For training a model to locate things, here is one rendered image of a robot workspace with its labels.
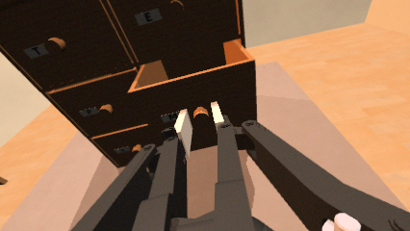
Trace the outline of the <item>dark brown drawer front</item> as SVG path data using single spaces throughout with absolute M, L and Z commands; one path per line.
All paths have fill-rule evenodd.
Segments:
M 96 80 L 90 79 L 89 82 L 74 84 L 76 86 L 70 85 L 64 87 L 65 89 L 61 88 L 62 90 L 52 90 L 49 93 L 89 136 L 145 122 L 128 94 L 138 74 L 135 67 L 129 69 L 105 75 L 107 77 L 94 78 Z
M 218 143 L 218 133 L 192 139 L 191 149 Z
M 133 63 L 101 0 L 31 0 L 5 9 L 0 45 L 42 89 Z
M 234 127 L 257 121 L 255 59 L 236 39 L 143 64 L 128 93 L 160 145 L 185 109 L 192 139 L 217 133 L 213 102 Z
M 109 2 L 139 62 L 239 34 L 236 0 Z
M 119 166 L 128 165 L 137 153 L 148 144 L 155 144 L 156 147 L 160 146 L 147 124 L 93 137 L 92 139 Z

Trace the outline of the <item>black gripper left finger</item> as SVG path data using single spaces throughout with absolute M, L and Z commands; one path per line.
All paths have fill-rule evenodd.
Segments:
M 188 218 L 188 110 L 161 134 L 163 145 L 143 147 L 70 231 L 169 231 L 171 218 Z

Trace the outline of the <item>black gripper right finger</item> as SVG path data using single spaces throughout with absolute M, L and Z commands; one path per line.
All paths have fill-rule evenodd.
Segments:
M 344 184 L 256 120 L 234 127 L 211 103 L 218 132 L 214 231 L 255 231 L 238 150 L 309 231 L 410 231 L 410 213 Z

